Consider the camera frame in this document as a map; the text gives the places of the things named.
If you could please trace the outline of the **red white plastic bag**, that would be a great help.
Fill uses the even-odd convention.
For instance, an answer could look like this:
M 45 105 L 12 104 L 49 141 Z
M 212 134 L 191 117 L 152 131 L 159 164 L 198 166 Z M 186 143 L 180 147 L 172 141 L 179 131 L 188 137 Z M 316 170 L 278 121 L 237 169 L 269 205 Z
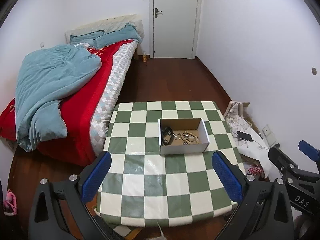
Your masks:
M 245 170 L 246 174 L 251 174 L 257 178 L 259 178 L 263 173 L 262 169 L 257 165 L 249 165 Z

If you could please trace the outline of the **red bed sheet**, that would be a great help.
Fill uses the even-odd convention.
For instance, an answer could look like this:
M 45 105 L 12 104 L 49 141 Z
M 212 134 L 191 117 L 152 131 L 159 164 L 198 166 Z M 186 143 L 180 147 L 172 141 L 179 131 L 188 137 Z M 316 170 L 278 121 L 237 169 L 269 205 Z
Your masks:
M 67 126 L 67 137 L 40 142 L 35 150 L 59 161 L 86 166 L 99 155 L 95 155 L 91 146 L 91 118 L 103 93 L 112 68 L 112 56 L 122 44 L 133 40 L 120 41 L 101 49 L 89 48 L 80 43 L 76 47 L 84 47 L 101 59 L 101 67 L 97 73 L 74 94 L 60 102 L 61 117 Z M 10 101 L 1 113 L 1 137 L 7 141 L 16 141 L 15 98 Z

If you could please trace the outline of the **pink slippers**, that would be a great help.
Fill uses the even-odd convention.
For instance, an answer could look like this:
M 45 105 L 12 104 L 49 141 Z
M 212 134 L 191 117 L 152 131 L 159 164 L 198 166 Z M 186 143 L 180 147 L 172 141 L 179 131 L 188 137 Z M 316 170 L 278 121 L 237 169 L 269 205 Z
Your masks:
M 15 216 L 17 215 L 17 200 L 15 194 L 11 191 L 7 191 L 5 200 L 3 201 L 4 205 L 4 214 L 6 216 Z

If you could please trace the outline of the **white door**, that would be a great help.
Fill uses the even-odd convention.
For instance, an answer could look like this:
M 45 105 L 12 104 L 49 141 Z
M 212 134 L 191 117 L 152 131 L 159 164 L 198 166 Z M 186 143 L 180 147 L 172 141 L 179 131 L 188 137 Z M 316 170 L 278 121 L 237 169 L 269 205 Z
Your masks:
M 150 57 L 194 59 L 202 0 L 150 0 Z

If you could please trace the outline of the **checkered grey white mattress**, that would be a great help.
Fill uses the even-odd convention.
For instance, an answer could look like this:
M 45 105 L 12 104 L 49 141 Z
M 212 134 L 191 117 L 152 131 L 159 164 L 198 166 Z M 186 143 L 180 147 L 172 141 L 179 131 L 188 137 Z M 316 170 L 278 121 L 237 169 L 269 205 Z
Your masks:
M 95 155 L 104 148 L 110 119 L 137 46 L 136 41 L 122 44 L 112 56 L 111 73 L 91 118 L 90 140 Z

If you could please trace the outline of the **green white checkered tablecloth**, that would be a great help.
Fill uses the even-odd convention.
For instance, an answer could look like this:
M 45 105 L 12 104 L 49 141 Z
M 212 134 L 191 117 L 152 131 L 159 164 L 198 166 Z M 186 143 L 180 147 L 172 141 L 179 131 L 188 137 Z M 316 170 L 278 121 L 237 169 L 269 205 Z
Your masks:
M 161 155 L 160 118 L 202 119 L 208 147 L 203 153 Z M 220 150 L 242 167 L 215 102 L 120 103 L 112 114 L 104 149 L 112 164 L 98 190 L 97 213 L 108 224 L 177 226 L 224 215 L 236 207 L 212 166 L 212 155 Z

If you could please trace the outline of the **white cardboard box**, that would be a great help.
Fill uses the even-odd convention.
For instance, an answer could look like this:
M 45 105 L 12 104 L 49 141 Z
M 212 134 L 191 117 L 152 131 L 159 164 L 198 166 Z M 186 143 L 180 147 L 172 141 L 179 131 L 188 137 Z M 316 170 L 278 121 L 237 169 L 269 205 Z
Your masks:
M 170 127 L 174 134 L 171 145 L 161 142 L 161 130 Z M 209 135 L 201 118 L 196 119 L 159 119 L 159 152 L 160 155 L 203 153 L 209 145 Z

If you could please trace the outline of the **black smartphone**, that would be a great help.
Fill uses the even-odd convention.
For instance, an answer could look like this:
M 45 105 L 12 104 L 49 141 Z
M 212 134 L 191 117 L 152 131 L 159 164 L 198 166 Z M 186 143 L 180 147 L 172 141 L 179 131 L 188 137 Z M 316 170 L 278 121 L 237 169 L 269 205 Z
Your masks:
M 240 140 L 245 140 L 245 141 L 253 142 L 252 136 L 250 134 L 248 134 L 248 133 L 237 131 L 237 137 L 238 137 L 239 141 Z

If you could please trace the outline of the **beige headboard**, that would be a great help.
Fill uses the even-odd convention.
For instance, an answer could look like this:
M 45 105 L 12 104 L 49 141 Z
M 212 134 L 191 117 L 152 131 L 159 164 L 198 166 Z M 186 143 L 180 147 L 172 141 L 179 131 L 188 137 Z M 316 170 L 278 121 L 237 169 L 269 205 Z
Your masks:
M 144 29 L 143 29 L 141 16 L 137 14 L 132 14 L 132 15 L 124 15 L 124 16 L 118 16 L 118 17 L 111 17 L 111 18 L 107 18 L 97 22 L 82 25 L 80 27 L 77 27 L 76 29 L 68 30 L 65 32 L 66 42 L 68 44 L 71 43 L 70 36 L 72 35 L 73 36 L 85 35 L 88 33 L 101 31 L 101 30 L 103 30 L 104 33 L 106 34 L 112 31 L 118 31 L 120 29 L 123 29 L 127 23 L 135 27 L 139 36 L 141 38 L 144 38 Z

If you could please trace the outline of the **teal blue duvet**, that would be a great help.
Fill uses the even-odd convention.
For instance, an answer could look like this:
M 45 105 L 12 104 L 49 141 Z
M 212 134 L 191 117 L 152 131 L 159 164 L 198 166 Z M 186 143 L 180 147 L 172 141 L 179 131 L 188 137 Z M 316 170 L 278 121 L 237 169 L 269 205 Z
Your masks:
M 60 44 L 28 54 L 15 91 L 16 141 L 30 152 L 40 142 L 67 137 L 60 102 L 82 88 L 101 67 L 84 47 Z

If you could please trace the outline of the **teal pillow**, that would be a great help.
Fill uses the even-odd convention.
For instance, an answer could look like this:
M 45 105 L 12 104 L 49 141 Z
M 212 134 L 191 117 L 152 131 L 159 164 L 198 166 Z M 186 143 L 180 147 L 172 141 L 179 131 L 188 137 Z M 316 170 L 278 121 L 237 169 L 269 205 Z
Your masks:
M 125 23 L 119 30 L 105 31 L 103 29 L 82 35 L 70 35 L 70 44 L 77 46 L 80 43 L 88 44 L 89 48 L 101 49 L 105 46 L 115 44 L 120 41 L 134 40 L 142 42 L 142 38 L 137 32 L 133 23 Z

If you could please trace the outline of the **white wall sockets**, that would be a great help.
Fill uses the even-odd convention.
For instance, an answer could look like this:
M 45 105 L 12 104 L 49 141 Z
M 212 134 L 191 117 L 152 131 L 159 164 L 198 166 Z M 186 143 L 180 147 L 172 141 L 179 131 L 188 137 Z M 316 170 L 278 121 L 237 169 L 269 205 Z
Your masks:
M 279 144 L 279 141 L 276 139 L 276 136 L 271 131 L 271 129 L 268 125 L 266 125 L 263 128 L 263 137 L 269 147 L 273 147 L 273 146 L 276 146 L 277 144 Z

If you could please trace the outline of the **small orange bottle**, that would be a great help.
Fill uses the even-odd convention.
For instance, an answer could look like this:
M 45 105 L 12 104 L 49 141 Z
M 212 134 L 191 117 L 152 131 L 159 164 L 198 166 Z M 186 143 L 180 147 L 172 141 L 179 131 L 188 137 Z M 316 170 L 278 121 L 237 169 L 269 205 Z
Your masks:
M 147 54 L 146 51 L 143 51 L 143 62 L 147 62 L 148 58 L 147 58 Z

